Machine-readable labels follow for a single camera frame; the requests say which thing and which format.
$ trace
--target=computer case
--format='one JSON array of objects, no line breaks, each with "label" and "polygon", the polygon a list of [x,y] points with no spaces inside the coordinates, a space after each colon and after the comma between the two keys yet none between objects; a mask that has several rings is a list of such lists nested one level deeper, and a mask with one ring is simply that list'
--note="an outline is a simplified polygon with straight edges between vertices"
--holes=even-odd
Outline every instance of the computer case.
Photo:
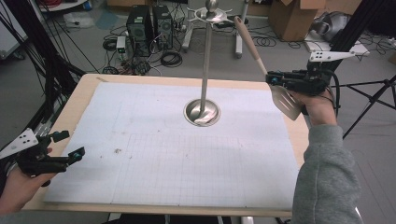
[{"label": "computer case", "polygon": [[131,39],[133,55],[148,57],[151,54],[150,44],[154,38],[149,6],[132,6],[126,28]]},{"label": "computer case", "polygon": [[173,20],[168,7],[152,7],[152,17],[158,49],[171,49],[173,47]]}]

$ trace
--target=gray floor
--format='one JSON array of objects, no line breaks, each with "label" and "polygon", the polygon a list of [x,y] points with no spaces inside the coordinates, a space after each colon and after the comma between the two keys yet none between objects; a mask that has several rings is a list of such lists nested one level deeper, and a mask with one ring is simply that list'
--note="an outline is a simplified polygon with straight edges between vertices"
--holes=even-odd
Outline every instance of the gray floor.
[{"label": "gray floor", "polygon": [[[105,63],[105,50],[102,48],[103,37],[109,30],[125,23],[125,14],[118,13],[113,23],[99,24],[104,16],[111,13],[103,7],[90,11],[96,21],[88,29],[72,30],[69,35],[74,39],[90,61],[98,68]],[[263,27],[265,18],[250,18],[250,28]],[[241,59],[235,59],[234,37],[226,33],[214,33],[212,41],[209,77],[214,79],[263,81],[257,65],[251,60],[247,49]],[[74,45],[64,38],[71,62],[85,71],[93,70]],[[201,77],[204,61],[205,31],[196,30],[191,41],[191,48],[182,53],[183,64],[177,68],[158,67],[151,69],[148,76],[163,77]],[[374,49],[375,45],[366,46]],[[292,49],[288,43],[276,41],[276,46],[259,48],[260,55],[268,70],[291,71],[304,69],[309,56],[302,44],[299,49]],[[336,70],[341,84],[379,81],[396,74],[396,65],[388,62],[394,51],[381,55],[372,51],[360,62],[358,58],[343,60]],[[360,90],[374,94],[381,84],[358,87]],[[44,101],[40,83],[30,61],[18,61],[11,58],[0,63],[0,145],[13,140],[25,127],[27,122]],[[391,90],[387,90],[381,100],[393,105]],[[368,99],[349,90],[341,89],[341,109],[338,121],[346,131],[358,118]],[[365,223],[393,223],[396,220],[396,169],[395,128],[396,113],[380,104],[375,104],[346,138],[345,145],[352,150],[356,158],[356,172],[361,181],[362,195],[358,208]],[[1,217],[2,223],[102,223],[106,213],[70,213],[70,212],[22,212]],[[272,219],[257,218],[257,223],[275,223]]]}]

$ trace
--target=gray sleeve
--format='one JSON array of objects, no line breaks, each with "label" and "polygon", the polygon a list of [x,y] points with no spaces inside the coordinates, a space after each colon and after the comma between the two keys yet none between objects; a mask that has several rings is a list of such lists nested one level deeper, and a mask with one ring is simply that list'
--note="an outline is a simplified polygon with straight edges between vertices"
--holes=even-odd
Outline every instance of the gray sleeve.
[{"label": "gray sleeve", "polygon": [[361,187],[342,134],[333,125],[309,130],[309,146],[294,191],[292,224],[362,223],[355,210]]}]

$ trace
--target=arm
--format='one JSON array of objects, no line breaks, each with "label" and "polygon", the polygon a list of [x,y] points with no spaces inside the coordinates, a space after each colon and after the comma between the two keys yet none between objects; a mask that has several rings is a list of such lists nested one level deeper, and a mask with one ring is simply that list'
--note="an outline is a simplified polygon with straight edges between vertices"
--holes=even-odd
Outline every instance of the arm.
[{"label": "arm", "polygon": [[337,126],[332,102],[295,92],[292,95],[305,104],[313,125],[297,178],[292,223],[362,223],[355,210],[361,189],[353,170],[354,159],[344,149],[343,130]]}]

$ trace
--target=hand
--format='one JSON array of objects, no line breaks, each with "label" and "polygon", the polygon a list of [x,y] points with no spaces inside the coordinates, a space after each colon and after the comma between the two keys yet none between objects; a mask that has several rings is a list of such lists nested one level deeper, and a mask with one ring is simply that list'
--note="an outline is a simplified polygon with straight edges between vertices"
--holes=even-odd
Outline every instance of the hand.
[{"label": "hand", "polygon": [[0,197],[0,215],[15,213],[32,200],[40,187],[51,180],[56,174],[43,174],[30,177],[19,167],[14,168],[8,175],[3,194]]},{"label": "hand", "polygon": [[326,90],[318,96],[308,96],[299,92],[290,91],[290,95],[305,105],[312,126],[319,124],[337,125],[337,119],[332,104],[332,95],[329,91]]}]

